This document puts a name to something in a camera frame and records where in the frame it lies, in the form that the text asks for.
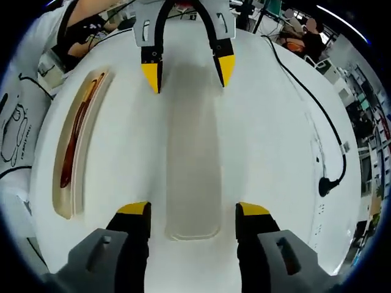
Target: clear plastic tray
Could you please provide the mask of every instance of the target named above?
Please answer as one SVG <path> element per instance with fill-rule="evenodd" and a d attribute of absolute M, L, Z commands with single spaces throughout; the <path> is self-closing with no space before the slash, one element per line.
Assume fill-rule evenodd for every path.
<path fill-rule="evenodd" d="M 91 82 L 98 78 L 100 74 L 106 73 L 102 79 L 99 88 L 97 88 L 91 103 L 87 109 L 86 115 L 81 125 L 78 141 L 76 143 L 75 156 L 72 166 L 71 182 L 67 187 L 60 187 L 62 167 L 64 164 L 65 152 L 70 141 L 73 123 L 77 111 L 88 90 Z M 109 67 L 101 67 L 91 71 L 80 86 L 75 99 L 72 102 L 68 115 L 65 119 L 64 127 L 57 146 L 56 160 L 53 170 L 53 208 L 60 216 L 71 219 L 75 214 L 83 211 L 83 186 L 84 186 L 84 167 L 86 163 L 87 150 L 91 139 L 91 133 L 95 124 L 100 106 L 103 102 L 106 92 L 114 78 L 113 72 Z"/>

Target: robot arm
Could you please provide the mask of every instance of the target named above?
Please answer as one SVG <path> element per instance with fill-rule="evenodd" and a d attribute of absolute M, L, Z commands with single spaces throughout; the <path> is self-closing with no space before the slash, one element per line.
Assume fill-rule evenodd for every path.
<path fill-rule="evenodd" d="M 159 93 L 163 73 L 164 25 L 176 0 L 138 0 L 134 4 L 134 35 L 141 47 L 141 66 L 152 89 Z M 231 38 L 235 37 L 235 17 L 229 0 L 188 0 L 203 20 L 213 59 L 223 87 L 228 85 L 235 64 Z"/>

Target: plug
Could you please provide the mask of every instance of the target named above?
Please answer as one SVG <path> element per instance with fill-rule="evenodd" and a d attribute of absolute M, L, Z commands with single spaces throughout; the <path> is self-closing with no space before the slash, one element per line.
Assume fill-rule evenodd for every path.
<path fill-rule="evenodd" d="M 330 181 L 329 178 L 322 177 L 319 180 L 319 194 L 321 197 L 325 197 L 329 194 L 330 190 L 338 186 L 338 181 Z"/>

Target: white table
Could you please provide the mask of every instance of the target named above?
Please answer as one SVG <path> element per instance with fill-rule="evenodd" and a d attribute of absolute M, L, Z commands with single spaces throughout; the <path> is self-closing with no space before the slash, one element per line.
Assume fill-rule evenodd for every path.
<path fill-rule="evenodd" d="M 338 144 L 315 103 L 279 67 L 268 42 L 237 32 L 233 41 L 236 67 L 223 89 L 201 22 L 168 21 L 164 41 L 160 95 L 152 92 L 144 78 L 140 49 L 133 32 L 128 32 L 94 48 L 67 79 L 48 112 L 37 144 L 31 204 L 37 239 L 50 271 L 58 271 L 67 262 L 69 250 L 94 229 L 105 228 L 119 207 L 149 200 L 152 236 L 146 292 L 162 288 L 167 292 L 183 292 L 183 288 L 186 292 L 240 292 L 234 225 L 239 201 L 268 208 L 280 228 L 292 230 L 313 247 L 321 266 L 333 273 L 353 237 L 360 205 L 360 165 L 353 129 L 332 85 L 277 46 L 282 62 L 321 101 L 342 141 L 350 144 L 344 180 L 321 198 L 317 190 L 322 161 L 331 179 L 342 171 Z M 107 64 L 116 76 L 92 133 L 84 213 L 65 220 L 52 206 L 57 143 L 86 74 Z M 217 141 L 221 166 L 222 194 L 217 196 L 221 196 L 222 226 L 217 236 L 205 241 L 171 241 L 164 234 L 169 208 L 167 141 L 173 130 L 168 121 L 173 111 L 181 110 L 184 115 L 176 116 L 177 125 L 181 119 L 189 123 L 189 116 L 203 121 L 203 115 L 209 115 L 210 128 L 217 131 L 212 139 Z"/>

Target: white shirt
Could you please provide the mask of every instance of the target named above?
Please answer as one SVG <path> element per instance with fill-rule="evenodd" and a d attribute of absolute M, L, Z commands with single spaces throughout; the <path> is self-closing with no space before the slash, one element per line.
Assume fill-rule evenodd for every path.
<path fill-rule="evenodd" d="M 39 60 L 56 45 L 60 27 L 65 29 L 68 8 L 73 8 L 69 2 L 33 22 L 4 75 L 0 87 L 0 194 L 17 194 L 28 201 L 31 171 L 13 170 L 32 166 L 35 144 L 51 100 L 33 82 L 21 81 L 19 76 L 37 80 Z"/>

